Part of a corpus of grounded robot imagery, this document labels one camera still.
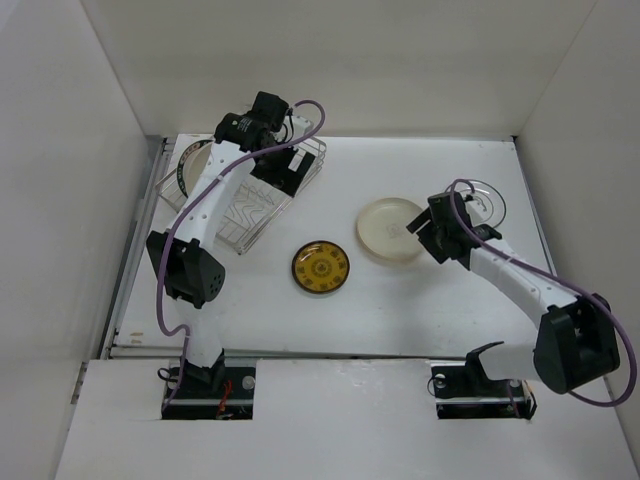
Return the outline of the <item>cream plate square logo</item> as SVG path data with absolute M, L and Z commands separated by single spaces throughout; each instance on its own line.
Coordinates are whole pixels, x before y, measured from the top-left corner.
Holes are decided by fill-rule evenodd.
M 367 204 L 356 218 L 360 245 L 385 261 L 407 263 L 417 259 L 424 249 L 407 226 L 421 212 L 419 205 L 404 198 L 388 197 Z

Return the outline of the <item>white plate black rim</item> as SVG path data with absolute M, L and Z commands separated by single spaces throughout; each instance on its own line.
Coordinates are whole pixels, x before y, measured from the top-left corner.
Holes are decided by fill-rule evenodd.
M 472 179 L 470 183 L 473 188 L 466 186 L 460 193 L 466 199 L 472 224 L 486 224 L 497 229 L 507 216 L 507 204 L 503 195 L 485 181 Z

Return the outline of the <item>white plate dark lettered rim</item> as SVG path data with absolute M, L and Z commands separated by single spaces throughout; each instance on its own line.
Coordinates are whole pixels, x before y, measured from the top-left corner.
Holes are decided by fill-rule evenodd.
M 182 153 L 177 167 L 176 179 L 180 191 L 188 197 L 193 191 L 208 162 L 212 141 L 199 140 L 190 144 Z

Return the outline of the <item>yellow patterned plate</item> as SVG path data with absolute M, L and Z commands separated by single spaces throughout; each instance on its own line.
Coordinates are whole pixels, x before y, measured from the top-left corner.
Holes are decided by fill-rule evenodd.
M 302 245 L 291 260 L 295 284 L 312 295 L 328 295 L 339 290 L 351 271 L 346 251 L 334 242 L 315 240 Z

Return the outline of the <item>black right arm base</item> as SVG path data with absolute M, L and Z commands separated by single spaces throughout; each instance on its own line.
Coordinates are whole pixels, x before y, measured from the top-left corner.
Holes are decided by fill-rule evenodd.
M 463 361 L 431 364 L 427 390 L 435 398 L 439 420 L 519 419 L 530 421 L 538 403 L 525 381 L 490 380 L 480 354 L 502 345 L 493 342 L 469 352 Z

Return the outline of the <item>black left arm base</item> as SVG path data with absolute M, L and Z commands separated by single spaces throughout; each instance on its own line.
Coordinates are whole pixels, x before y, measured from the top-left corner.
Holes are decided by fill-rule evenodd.
M 257 383 L 257 361 L 228 358 L 222 377 L 214 385 L 197 382 L 184 374 L 177 385 L 179 364 L 161 367 L 158 377 L 165 383 L 161 405 L 163 420 L 252 420 Z

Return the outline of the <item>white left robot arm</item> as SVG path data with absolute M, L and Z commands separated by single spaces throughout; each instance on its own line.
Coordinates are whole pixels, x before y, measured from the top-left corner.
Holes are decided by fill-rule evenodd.
M 151 231 L 146 240 L 156 276 L 158 327 L 167 337 L 184 336 L 178 371 L 164 379 L 176 386 L 189 383 L 201 396 L 217 394 L 224 382 L 224 348 L 201 313 L 225 280 L 213 255 L 224 214 L 248 177 L 294 197 L 315 161 L 306 154 L 297 168 L 291 166 L 299 144 L 322 127 L 288 125 L 292 111 L 279 96 L 260 91 L 247 112 L 226 114 L 185 204 L 164 231 Z

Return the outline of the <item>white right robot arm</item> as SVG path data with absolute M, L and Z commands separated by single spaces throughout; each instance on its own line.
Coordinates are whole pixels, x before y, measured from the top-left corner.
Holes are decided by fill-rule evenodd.
M 537 336 L 531 343 L 495 341 L 469 352 L 465 386 L 484 394 L 499 381 L 535 380 L 566 394 L 617 370 L 608 305 L 525 268 L 495 228 L 472 223 L 466 203 L 460 193 L 431 196 L 406 228 L 438 263 L 456 261 L 493 285 L 526 315 Z

